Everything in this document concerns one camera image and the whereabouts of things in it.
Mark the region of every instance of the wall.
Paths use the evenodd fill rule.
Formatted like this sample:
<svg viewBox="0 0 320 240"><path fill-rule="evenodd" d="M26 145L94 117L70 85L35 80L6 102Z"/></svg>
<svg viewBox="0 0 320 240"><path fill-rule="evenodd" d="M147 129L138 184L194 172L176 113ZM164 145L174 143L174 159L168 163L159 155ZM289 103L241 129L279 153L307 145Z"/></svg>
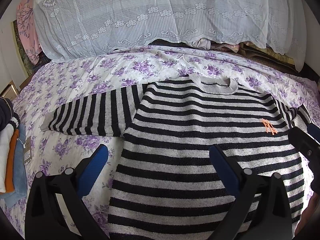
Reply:
<svg viewBox="0 0 320 240"><path fill-rule="evenodd" d="M302 0L307 25L307 51L305 62L320 75L320 25L308 4Z"/></svg>
<svg viewBox="0 0 320 240"><path fill-rule="evenodd" d="M28 77L15 48L11 22L16 19L16 8L21 0L12 0L0 19L0 92L13 80L19 90Z"/></svg>

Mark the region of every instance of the gray ribbed collar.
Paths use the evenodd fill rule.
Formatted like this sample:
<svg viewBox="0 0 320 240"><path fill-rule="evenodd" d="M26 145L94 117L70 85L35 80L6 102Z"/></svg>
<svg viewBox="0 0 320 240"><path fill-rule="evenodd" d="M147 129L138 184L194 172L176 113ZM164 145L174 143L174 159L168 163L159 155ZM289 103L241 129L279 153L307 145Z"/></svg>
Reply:
<svg viewBox="0 0 320 240"><path fill-rule="evenodd" d="M204 76L198 76L196 73L190 74L189 77L198 88L206 93L232 95L238 91L238 83L231 78L226 80L207 78Z"/></svg>

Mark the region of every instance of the orange ny logo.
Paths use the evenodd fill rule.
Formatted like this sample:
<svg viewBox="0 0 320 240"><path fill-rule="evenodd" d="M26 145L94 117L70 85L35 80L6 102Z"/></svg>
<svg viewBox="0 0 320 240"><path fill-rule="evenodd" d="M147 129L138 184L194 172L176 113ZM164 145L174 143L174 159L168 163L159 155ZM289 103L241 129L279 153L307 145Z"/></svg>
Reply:
<svg viewBox="0 0 320 240"><path fill-rule="evenodd" d="M261 122L264 124L264 127L266 128L266 133L271 132L272 135L278 133L278 131L272 126L272 124L268 120L261 119Z"/></svg>

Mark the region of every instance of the pink curtain with branch print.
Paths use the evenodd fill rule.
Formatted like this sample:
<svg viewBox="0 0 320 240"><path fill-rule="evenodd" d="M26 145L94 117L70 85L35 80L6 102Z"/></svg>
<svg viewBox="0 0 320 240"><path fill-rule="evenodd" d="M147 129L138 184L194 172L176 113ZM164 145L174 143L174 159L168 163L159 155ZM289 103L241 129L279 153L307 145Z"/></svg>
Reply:
<svg viewBox="0 0 320 240"><path fill-rule="evenodd" d="M17 7L18 32L23 48L30 61L36 65L42 51L33 19L33 0L21 0Z"/></svg>

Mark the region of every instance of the stack of folded clothes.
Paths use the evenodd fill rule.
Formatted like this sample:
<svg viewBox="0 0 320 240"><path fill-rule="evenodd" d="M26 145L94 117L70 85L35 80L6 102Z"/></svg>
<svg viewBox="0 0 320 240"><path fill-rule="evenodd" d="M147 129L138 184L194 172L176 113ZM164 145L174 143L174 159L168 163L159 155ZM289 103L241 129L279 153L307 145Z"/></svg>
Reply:
<svg viewBox="0 0 320 240"><path fill-rule="evenodd" d="M0 198L8 207L27 196L25 141L25 127L13 111L12 102L0 97Z"/></svg>

